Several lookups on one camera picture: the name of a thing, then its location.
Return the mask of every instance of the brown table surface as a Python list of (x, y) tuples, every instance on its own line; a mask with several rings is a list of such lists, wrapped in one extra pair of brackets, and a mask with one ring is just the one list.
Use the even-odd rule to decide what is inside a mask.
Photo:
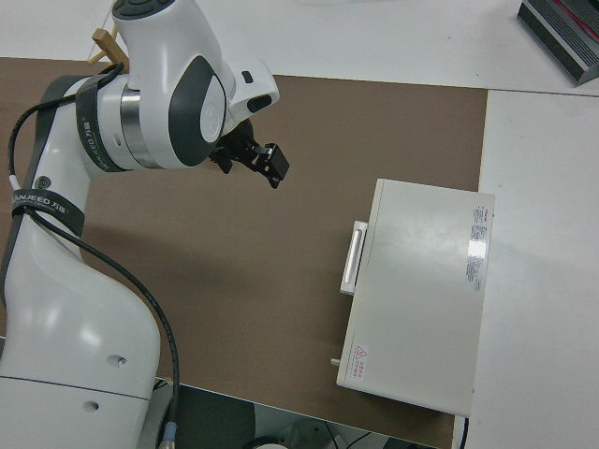
[[(2, 160), (12, 125), (51, 80), (98, 70), (0, 58)], [(337, 386), (329, 361), (341, 355), (351, 307), (339, 286), (353, 222), (368, 219), (376, 180), (476, 190), (487, 92), (277, 81), (282, 100), (253, 122), (257, 140), (279, 143), (291, 163), (278, 190), (242, 166), (226, 176), (209, 162), (105, 175), (92, 188), (84, 238), (162, 301), (185, 383), (449, 448), (452, 415)], [(21, 179), (31, 122), (18, 144)], [(4, 247), (9, 189), (0, 186)], [(168, 373), (164, 349), (159, 374)]]

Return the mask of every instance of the screw hole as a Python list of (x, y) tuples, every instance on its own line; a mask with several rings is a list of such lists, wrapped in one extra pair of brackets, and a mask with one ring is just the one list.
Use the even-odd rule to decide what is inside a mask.
[(127, 364), (127, 359), (117, 354), (109, 355), (106, 361), (115, 368), (123, 368)]
[(100, 408), (100, 405), (97, 402), (93, 402), (92, 400), (88, 400), (83, 404), (83, 409), (88, 413), (97, 412)]

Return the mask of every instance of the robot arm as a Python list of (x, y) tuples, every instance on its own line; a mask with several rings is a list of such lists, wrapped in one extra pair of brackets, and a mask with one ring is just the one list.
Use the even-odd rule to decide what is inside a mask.
[[(276, 145), (255, 142), (248, 121), (279, 98), (268, 69), (225, 63), (195, 0), (119, 0), (113, 15), (130, 74), (109, 83), (105, 76), (58, 80), (49, 88), (48, 98), (73, 94), (76, 101), (38, 117), (15, 210), (38, 210), (79, 235), (96, 176), (193, 167), (206, 158), (225, 172), (231, 161), (242, 162), (276, 187), (288, 163)], [(135, 447), (159, 354), (146, 306), (28, 215), (13, 221), (0, 286), (7, 306), (2, 444)]]
[[(123, 126), (134, 156), (142, 153), (138, 159), (146, 166), (176, 168), (214, 154), (228, 172), (227, 158), (248, 165), (247, 154), (253, 153), (252, 160), (259, 160), (250, 168), (276, 187), (288, 164), (274, 146), (259, 147), (245, 123), (279, 99), (269, 70), (259, 61), (226, 63), (195, 1), (139, 3), (119, 1), (113, 10), (130, 55), (126, 92), (133, 111)], [(219, 141), (230, 134), (235, 137)], [(135, 138), (139, 135), (145, 148)]]

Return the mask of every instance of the white tabletop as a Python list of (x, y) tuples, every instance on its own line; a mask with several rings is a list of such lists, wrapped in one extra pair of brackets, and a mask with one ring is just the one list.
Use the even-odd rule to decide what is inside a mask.
[(489, 93), (496, 195), (470, 448), (599, 442), (599, 98)]
[[(529, 36), (519, 0), (197, 1), (227, 58), (255, 55), (278, 75), (599, 95)], [(0, 56), (88, 59), (111, 3), (10, 0)]]

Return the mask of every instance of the white box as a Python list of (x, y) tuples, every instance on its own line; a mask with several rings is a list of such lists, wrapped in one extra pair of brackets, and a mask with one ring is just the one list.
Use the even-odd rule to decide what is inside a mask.
[(378, 181), (338, 385), (470, 415), (493, 206)]

